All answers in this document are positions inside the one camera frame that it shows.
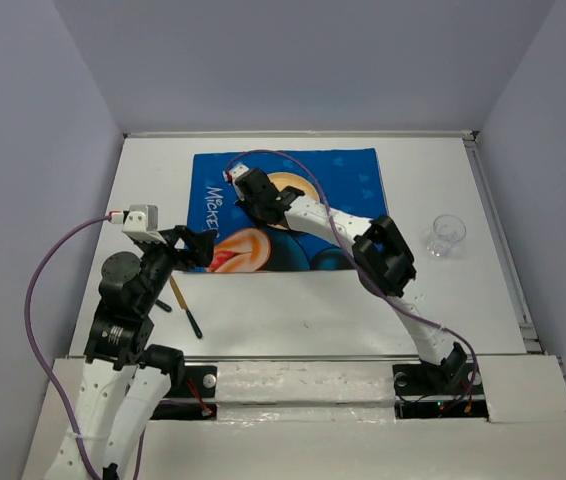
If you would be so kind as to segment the clear plastic cup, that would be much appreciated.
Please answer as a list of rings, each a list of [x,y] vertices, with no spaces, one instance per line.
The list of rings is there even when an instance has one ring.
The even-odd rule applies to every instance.
[[[427,251],[441,258],[450,254],[466,237],[465,223],[455,215],[443,214],[434,219],[427,237]]]

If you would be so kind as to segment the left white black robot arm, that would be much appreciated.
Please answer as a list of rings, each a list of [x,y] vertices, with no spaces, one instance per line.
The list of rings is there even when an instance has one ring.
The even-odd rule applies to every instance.
[[[207,267],[216,233],[186,226],[131,234],[101,267],[79,393],[48,479],[122,479],[155,408],[184,383],[182,351],[149,342],[150,312],[175,271]]]

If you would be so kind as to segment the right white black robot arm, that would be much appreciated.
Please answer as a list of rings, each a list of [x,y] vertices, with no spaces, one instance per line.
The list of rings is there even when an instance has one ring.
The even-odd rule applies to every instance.
[[[431,390],[445,392],[461,384],[471,350],[457,334],[420,317],[403,300],[405,288],[416,279],[414,255],[389,216],[371,219],[333,209],[320,184],[315,185],[319,198],[314,199],[293,186],[279,189],[264,171],[242,163],[225,176],[238,205],[253,220],[312,235],[341,249],[362,286],[396,313]]]

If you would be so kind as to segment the blue Mickey placemat cloth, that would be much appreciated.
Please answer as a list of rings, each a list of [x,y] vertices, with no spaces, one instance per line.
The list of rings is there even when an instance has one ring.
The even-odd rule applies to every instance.
[[[387,214],[375,149],[198,153],[187,225],[216,233],[207,273],[347,270],[352,245]]]

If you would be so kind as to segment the yellow round plate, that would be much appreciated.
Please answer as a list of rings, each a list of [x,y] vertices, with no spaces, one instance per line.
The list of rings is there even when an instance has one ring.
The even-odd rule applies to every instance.
[[[267,174],[267,176],[279,190],[286,186],[293,186],[298,189],[298,198],[286,212],[288,224],[268,226],[278,230],[308,232],[307,227],[313,220],[317,219],[316,211],[325,213],[314,185],[306,178],[289,172],[275,172]]]

